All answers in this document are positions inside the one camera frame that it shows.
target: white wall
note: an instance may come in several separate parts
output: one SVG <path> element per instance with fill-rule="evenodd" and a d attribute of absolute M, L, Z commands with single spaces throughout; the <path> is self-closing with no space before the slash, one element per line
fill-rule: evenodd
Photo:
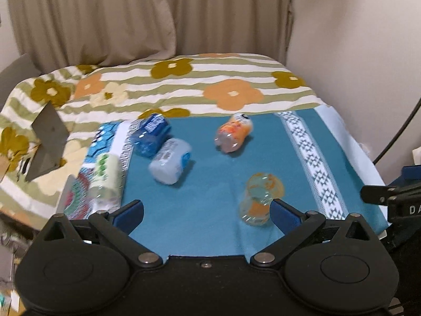
<path fill-rule="evenodd" d="M 374 159 L 421 96 L 421 0 L 294 0 L 287 66 L 345 119 Z M 377 164 L 386 183 L 413 164 L 421 110 Z"/>
<path fill-rule="evenodd" d="M 19 57 L 12 31 L 7 0 L 0 0 L 0 71 Z"/>

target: cream flower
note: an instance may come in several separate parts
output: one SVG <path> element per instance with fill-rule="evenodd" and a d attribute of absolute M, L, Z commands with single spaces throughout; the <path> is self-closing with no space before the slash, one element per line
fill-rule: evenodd
<path fill-rule="evenodd" d="M 38 188 L 45 195 L 52 196 L 57 191 L 62 191 L 70 175 L 77 176 L 85 159 L 87 147 L 81 147 L 79 141 L 70 140 L 64 148 L 63 158 L 65 164 L 57 170 L 51 171 L 34 179 Z"/>
<path fill-rule="evenodd" d="M 90 103 L 92 107 L 105 106 L 113 104 L 114 106 L 127 100 L 127 84 L 118 84 L 116 82 L 108 83 L 105 88 L 98 94 L 91 95 Z"/>

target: silver screw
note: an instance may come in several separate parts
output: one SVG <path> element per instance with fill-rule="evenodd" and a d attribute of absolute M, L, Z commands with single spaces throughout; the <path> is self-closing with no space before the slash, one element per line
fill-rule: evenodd
<path fill-rule="evenodd" d="M 139 255 L 137 259 L 144 264 L 153 264 L 159 260 L 159 255 L 152 252 L 145 252 Z"/>
<path fill-rule="evenodd" d="M 201 268 L 211 268 L 212 264 L 209 261 L 203 261 L 201 263 Z"/>
<path fill-rule="evenodd" d="M 275 255 L 267 252 L 260 252 L 254 256 L 254 260 L 261 264 L 268 264 L 275 260 Z"/>

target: striped bedspread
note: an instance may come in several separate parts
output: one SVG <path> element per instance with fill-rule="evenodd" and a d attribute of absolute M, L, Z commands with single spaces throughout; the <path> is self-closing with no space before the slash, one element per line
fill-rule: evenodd
<path fill-rule="evenodd" d="M 31 123 L 51 102 L 70 132 L 62 166 L 24 179 L 38 142 Z M 263 114 L 323 102 L 279 62 L 255 54 L 200 54 L 100 68 L 78 65 L 19 83 L 0 113 L 0 210 L 40 229 L 55 213 L 67 177 L 77 175 L 99 125 L 143 118 Z"/>

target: curtain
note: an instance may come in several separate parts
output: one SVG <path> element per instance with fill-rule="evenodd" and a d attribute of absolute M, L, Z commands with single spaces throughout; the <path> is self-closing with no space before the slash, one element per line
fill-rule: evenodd
<path fill-rule="evenodd" d="M 291 0 L 168 0 L 177 54 L 250 52 L 285 63 Z"/>
<path fill-rule="evenodd" d="M 167 0 L 8 0 L 21 53 L 43 72 L 175 54 Z"/>
<path fill-rule="evenodd" d="M 21 53 L 44 72 L 174 54 L 251 52 L 285 63 L 291 0 L 9 0 Z"/>

